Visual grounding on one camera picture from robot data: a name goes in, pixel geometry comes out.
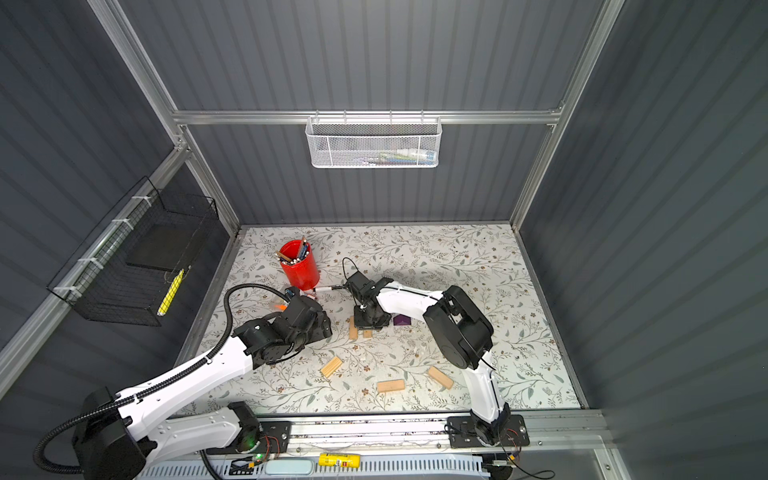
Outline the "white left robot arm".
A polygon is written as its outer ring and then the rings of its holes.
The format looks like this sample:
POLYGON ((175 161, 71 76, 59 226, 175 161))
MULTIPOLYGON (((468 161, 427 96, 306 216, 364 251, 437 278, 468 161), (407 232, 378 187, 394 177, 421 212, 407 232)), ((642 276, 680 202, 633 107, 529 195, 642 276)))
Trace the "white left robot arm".
POLYGON ((331 320, 314 299, 291 287, 263 289, 284 300, 285 310, 234 324, 231 297, 225 292, 225 330, 205 353, 142 384, 116 394, 102 388, 84 401, 79 415, 43 435, 32 459, 41 470, 85 479, 133 479, 151 464, 210 448, 248 441, 257 420, 244 403, 219 414, 177 417, 176 412, 202 394, 262 366, 297 356, 308 345, 332 335, 331 320))

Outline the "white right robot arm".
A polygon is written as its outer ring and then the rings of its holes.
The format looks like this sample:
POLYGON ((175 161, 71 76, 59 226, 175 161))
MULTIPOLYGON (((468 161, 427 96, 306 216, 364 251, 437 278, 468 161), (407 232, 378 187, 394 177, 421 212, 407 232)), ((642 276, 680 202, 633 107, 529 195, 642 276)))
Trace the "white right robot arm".
POLYGON ((398 316, 423 321, 440 352, 464 375, 470 395, 470 441, 484 446, 530 444, 524 428, 503 399, 493 367, 494 327, 480 308, 458 286, 428 291, 404 286, 391 278, 377 281, 357 271, 343 287, 355 301, 358 329, 380 330, 398 316))

